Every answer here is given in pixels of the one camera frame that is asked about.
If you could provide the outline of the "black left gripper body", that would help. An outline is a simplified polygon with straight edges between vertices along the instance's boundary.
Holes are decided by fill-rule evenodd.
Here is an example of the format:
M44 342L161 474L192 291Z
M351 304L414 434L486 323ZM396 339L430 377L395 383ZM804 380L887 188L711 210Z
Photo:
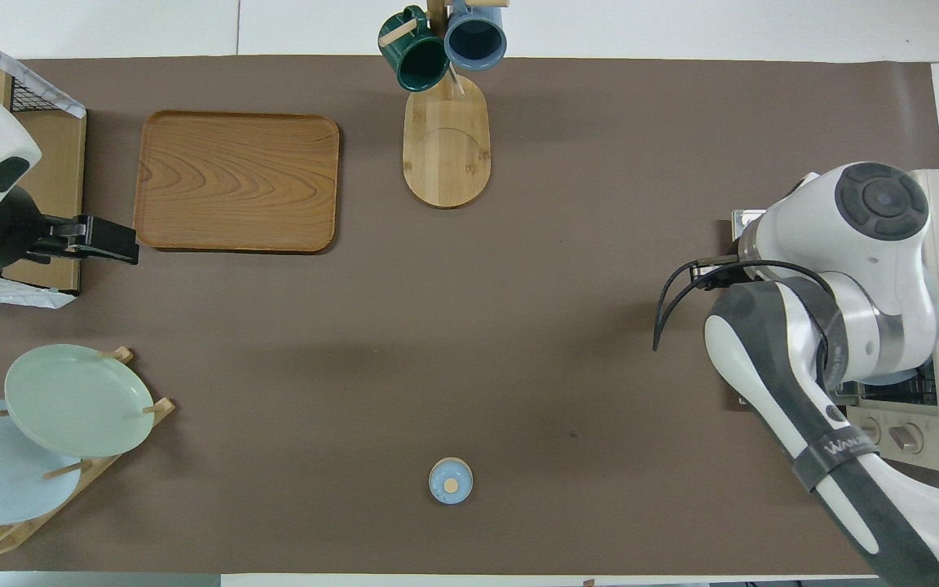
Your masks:
M48 264L52 257L79 259L78 252L68 250L66 238L53 234L70 223L42 214L27 191L12 188L0 201L0 270L19 260Z

